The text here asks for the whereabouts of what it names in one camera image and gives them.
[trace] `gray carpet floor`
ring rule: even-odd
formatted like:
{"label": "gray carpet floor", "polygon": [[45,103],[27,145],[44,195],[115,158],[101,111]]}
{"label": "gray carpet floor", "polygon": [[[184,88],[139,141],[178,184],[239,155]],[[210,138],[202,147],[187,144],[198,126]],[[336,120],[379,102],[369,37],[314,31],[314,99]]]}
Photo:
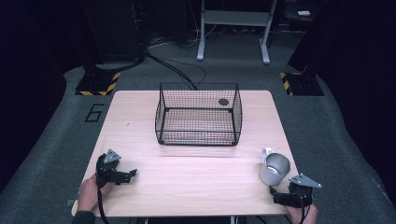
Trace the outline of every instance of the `gray carpet floor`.
{"label": "gray carpet floor", "polygon": [[[396,223],[394,206],[384,193],[375,170],[364,160],[344,126],[332,93],[318,78],[325,96],[288,96],[280,72],[287,66],[301,37],[276,34],[269,49],[271,64],[264,65],[256,35],[226,35],[207,40],[205,59],[196,61],[198,43],[191,47],[166,44],[152,47],[157,57],[172,63],[193,81],[236,82],[241,90],[268,90],[299,172],[318,181],[315,189],[319,223]],[[113,68],[123,64],[106,64]],[[112,97],[77,96],[82,68],[64,74],[67,89],[46,130],[0,195],[0,223],[70,223],[71,203],[90,160]],[[147,58],[121,72],[115,91],[158,90],[160,82],[181,81],[170,69]],[[103,113],[98,122],[84,122],[93,104]],[[284,217],[263,217],[267,223],[288,223]],[[135,218],[110,218],[110,223],[135,223]],[[248,217],[247,223],[261,223]]]}

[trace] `wooden table top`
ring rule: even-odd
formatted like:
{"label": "wooden table top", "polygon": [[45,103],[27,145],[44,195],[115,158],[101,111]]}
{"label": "wooden table top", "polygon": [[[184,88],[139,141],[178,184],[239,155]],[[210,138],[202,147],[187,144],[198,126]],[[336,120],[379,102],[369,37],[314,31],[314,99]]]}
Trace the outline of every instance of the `wooden table top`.
{"label": "wooden table top", "polygon": [[[240,91],[242,132],[235,147],[164,146],[155,135],[158,91],[117,91],[107,112],[84,179],[111,148],[121,155],[117,170],[137,175],[114,186],[104,199],[107,217],[198,217],[280,215],[259,178],[262,149],[290,160],[290,173],[276,189],[289,192],[298,174],[269,91]],[[74,215],[77,201],[72,209]]]}

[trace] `silver cup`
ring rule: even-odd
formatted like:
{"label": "silver cup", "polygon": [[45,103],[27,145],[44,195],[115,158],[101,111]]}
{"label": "silver cup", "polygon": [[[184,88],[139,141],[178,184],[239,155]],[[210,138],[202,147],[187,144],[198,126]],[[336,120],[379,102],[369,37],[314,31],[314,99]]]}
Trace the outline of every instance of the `silver cup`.
{"label": "silver cup", "polygon": [[271,148],[262,150],[262,167],[260,179],[268,186],[276,186],[290,171],[290,161],[285,156],[275,153]]}

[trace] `human hand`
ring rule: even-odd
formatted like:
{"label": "human hand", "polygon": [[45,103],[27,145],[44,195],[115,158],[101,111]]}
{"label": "human hand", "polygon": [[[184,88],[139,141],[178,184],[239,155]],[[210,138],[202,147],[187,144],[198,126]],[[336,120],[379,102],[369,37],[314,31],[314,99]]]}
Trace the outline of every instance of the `human hand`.
{"label": "human hand", "polygon": [[[105,198],[113,187],[114,183],[106,183],[102,188],[102,198]],[[90,211],[98,205],[98,187],[96,185],[96,175],[82,182],[78,192],[78,211]]]}
{"label": "human hand", "polygon": [[[306,218],[304,219],[304,224],[317,224],[318,223],[318,209],[314,204],[310,205],[304,208],[305,211],[305,216]],[[295,207],[289,207],[285,206],[286,210],[288,210],[290,216],[291,216],[291,222],[293,224],[299,224],[301,221],[301,215],[302,215],[302,208],[295,208]]]}

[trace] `metal mesh basket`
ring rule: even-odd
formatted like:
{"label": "metal mesh basket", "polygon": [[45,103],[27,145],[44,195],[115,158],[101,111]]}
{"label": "metal mesh basket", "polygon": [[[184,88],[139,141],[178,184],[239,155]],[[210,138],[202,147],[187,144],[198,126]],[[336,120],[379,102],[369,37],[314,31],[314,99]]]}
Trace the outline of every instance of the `metal mesh basket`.
{"label": "metal mesh basket", "polygon": [[241,129],[236,83],[161,83],[155,118],[160,144],[236,146]]}

